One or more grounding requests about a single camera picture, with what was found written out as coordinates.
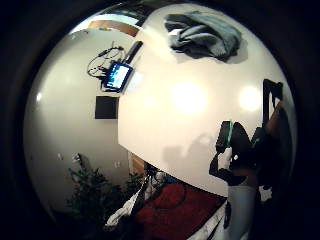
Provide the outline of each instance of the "black cable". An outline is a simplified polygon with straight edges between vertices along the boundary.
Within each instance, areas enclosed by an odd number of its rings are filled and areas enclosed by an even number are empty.
[[[109,54],[112,52],[112,50],[118,50],[114,55],[112,56],[109,56]],[[107,49],[107,50],[104,50],[102,51],[101,53],[99,53],[96,57],[94,57],[90,62],[89,64],[87,65],[87,73],[89,76],[91,77],[99,77],[99,76],[96,76],[94,75],[96,72],[98,72],[104,64],[106,62],[107,59],[112,59],[112,58],[115,58],[116,56],[118,56],[119,54],[121,54],[121,57],[122,57],[122,51],[124,51],[124,48],[119,46],[119,47],[114,47],[114,41],[112,42],[112,45],[111,45],[111,48]],[[97,58],[99,57],[102,57],[104,60],[101,64],[99,64],[97,67],[94,67],[94,68],[90,68],[90,65],[92,64],[93,61],[95,61]]]

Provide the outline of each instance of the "folded towel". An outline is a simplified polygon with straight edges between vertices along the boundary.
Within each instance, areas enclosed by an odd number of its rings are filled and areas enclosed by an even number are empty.
[[[236,55],[241,42],[241,33],[230,24],[199,11],[185,14],[169,14],[165,27],[170,32],[181,29],[170,36],[170,47],[191,57],[215,57],[227,61]]]

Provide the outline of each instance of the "person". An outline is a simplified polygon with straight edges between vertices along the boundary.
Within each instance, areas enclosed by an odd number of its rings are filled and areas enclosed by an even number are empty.
[[[248,146],[249,143],[243,143],[248,139],[242,139],[242,145],[246,146],[246,149],[241,155],[236,155],[232,147],[227,148],[223,154],[226,160],[223,168],[218,167],[217,155],[213,159],[210,174],[227,182],[228,197],[224,217],[218,224],[212,240],[249,238],[255,202],[259,194],[258,188],[259,185],[267,184],[264,182],[266,180],[263,174],[260,177],[259,173],[263,170],[265,163],[273,158],[272,154],[278,141],[277,122],[282,104],[282,101],[277,104],[262,132],[260,130],[259,141],[254,141],[251,144],[252,147]],[[244,131],[242,126],[238,126],[238,129]]]

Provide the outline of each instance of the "white wall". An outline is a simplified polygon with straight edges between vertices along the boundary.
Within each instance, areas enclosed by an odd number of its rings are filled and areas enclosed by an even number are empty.
[[[41,202],[64,211],[73,190],[68,175],[75,153],[116,184],[128,177],[128,153],[118,144],[117,120],[95,120],[99,81],[86,73],[88,62],[111,46],[131,47],[132,37],[119,31],[89,29],[66,36],[36,76],[24,120],[27,167]],[[114,162],[121,166],[115,168]]]

